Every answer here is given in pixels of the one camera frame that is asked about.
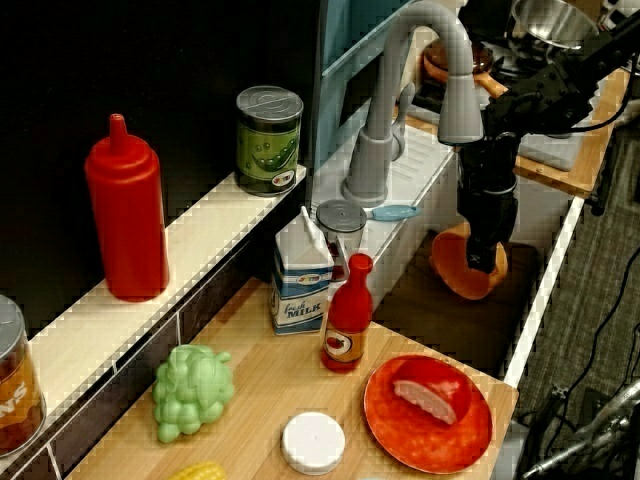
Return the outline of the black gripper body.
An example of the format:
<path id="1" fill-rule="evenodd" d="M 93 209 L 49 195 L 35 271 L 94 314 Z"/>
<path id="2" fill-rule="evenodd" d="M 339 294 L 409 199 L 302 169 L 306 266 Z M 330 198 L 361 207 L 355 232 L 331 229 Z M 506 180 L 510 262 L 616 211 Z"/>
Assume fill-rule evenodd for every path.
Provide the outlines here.
<path id="1" fill-rule="evenodd" d="M 513 190 L 502 192 L 462 191 L 462 216 L 470 226 L 471 240 L 482 247 L 507 242 L 518 213 Z"/>

